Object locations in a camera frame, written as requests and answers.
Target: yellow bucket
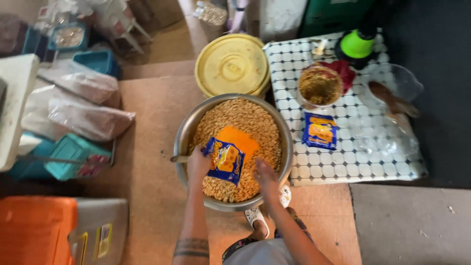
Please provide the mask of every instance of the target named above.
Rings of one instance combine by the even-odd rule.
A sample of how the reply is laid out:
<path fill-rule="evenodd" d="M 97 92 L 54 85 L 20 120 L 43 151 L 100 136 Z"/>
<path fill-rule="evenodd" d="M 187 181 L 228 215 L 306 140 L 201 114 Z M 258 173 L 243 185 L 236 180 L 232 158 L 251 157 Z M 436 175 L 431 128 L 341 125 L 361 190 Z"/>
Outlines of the yellow bucket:
<path fill-rule="evenodd" d="M 264 97 L 270 74 L 260 39 L 229 34 L 213 40 L 201 51 L 195 78 L 206 97 L 242 93 Z"/>

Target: stainless steel pot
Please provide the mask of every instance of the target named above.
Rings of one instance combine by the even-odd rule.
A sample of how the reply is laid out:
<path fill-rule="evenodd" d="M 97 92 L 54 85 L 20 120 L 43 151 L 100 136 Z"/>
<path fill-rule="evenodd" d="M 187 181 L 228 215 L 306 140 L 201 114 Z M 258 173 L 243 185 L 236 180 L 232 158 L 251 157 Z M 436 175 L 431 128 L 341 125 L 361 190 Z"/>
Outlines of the stainless steel pot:
<path fill-rule="evenodd" d="M 270 115 L 272 115 L 273 119 L 275 120 L 275 124 L 278 126 L 278 130 L 280 131 L 280 138 L 281 138 L 281 165 L 279 171 L 279 180 L 281 181 L 289 175 L 291 172 L 292 166 L 292 154 L 293 154 L 293 142 L 291 139 L 291 133 L 288 128 L 288 125 L 284 121 L 281 114 L 270 104 L 266 101 L 259 99 L 255 96 L 247 95 L 247 94 L 237 94 L 237 93 L 230 93 L 230 94 L 222 94 L 216 97 L 212 97 L 203 101 L 200 105 L 195 107 L 183 120 L 182 124 L 177 133 L 177 137 L 175 139 L 175 145 L 173 147 L 173 153 L 175 156 L 178 155 L 188 155 L 188 146 L 190 141 L 193 139 L 196 128 L 200 123 L 201 119 L 203 118 L 204 114 L 212 108 L 214 108 L 219 103 L 222 103 L 229 99 L 237 99 L 243 98 L 250 102 L 253 102 L 260 107 L 264 108 Z M 188 182 L 188 175 L 187 175 L 187 165 L 176 163 L 177 166 L 177 174 L 179 179 L 183 182 L 185 187 L 187 186 Z M 256 197 L 243 201 L 243 202 L 223 202 L 216 200 L 214 198 L 204 196 L 204 205 L 211 209 L 223 211 L 223 212 L 235 212 L 235 211 L 244 211 L 247 209 L 255 208 L 263 203 L 262 195 L 257 195 Z"/>

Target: floral shorts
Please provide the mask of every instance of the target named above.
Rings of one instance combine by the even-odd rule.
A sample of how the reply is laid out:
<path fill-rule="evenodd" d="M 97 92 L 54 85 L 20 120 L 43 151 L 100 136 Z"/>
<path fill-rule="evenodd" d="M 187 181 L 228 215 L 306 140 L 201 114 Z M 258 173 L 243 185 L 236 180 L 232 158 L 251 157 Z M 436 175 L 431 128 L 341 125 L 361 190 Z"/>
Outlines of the floral shorts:
<path fill-rule="evenodd" d="M 306 225 L 302 222 L 302 220 L 299 217 L 297 217 L 296 215 L 291 215 L 291 216 L 293 217 L 295 222 L 299 225 L 301 230 L 308 236 L 309 240 L 311 240 L 311 242 L 313 242 L 311 234 L 308 232 L 308 229 L 306 228 Z M 278 229 L 275 229 L 275 238 L 283 238 L 281 236 L 281 234 L 278 232 Z M 228 259 L 230 256 L 232 256 L 232 254 L 234 254 L 234 252 L 236 252 L 241 247 L 247 246 L 248 244 L 254 243 L 254 242 L 257 242 L 257 241 L 258 240 L 254 239 L 254 238 L 246 237 L 246 238 L 241 239 L 241 240 L 237 241 L 236 243 L 230 245 L 226 249 L 226 251 L 224 251 L 224 254 L 222 254 L 222 262 L 224 263 L 224 261 L 226 259 Z"/>

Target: hand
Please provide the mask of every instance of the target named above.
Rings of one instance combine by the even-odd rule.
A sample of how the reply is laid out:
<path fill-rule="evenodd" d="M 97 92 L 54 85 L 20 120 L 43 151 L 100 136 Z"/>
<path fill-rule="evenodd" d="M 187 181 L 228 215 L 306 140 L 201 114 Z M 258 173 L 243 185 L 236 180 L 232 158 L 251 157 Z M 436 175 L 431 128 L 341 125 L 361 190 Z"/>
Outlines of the hand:
<path fill-rule="evenodd" d="M 196 146 L 193 150 L 193 153 L 188 158 L 188 190 L 202 190 L 203 178 L 206 176 L 211 167 L 211 154 L 208 154 L 207 157 L 204 157 L 201 149 L 201 146 Z"/>
<path fill-rule="evenodd" d="M 263 201 L 269 207 L 281 205 L 280 191 L 278 190 L 278 174 L 260 158 L 255 160 L 255 165 L 257 166 L 258 174 L 254 173 L 253 176 L 260 184 Z"/>

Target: cheese seasoning packet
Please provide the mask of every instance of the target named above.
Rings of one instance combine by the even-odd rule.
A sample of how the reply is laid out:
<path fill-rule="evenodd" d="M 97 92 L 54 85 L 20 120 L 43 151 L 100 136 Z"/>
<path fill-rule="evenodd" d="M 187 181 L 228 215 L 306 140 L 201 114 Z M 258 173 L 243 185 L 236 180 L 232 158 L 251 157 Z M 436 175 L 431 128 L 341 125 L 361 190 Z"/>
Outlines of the cheese seasoning packet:
<path fill-rule="evenodd" d="M 203 151 L 204 156 L 208 154 L 212 154 L 212 162 L 206 175 L 232 182 L 237 186 L 244 165 L 245 154 L 237 149 L 234 144 L 219 141 L 214 137 L 210 138 Z"/>
<path fill-rule="evenodd" d="M 337 144 L 337 124 L 332 116 L 304 113 L 306 127 L 302 142 L 309 147 L 335 150 Z"/>

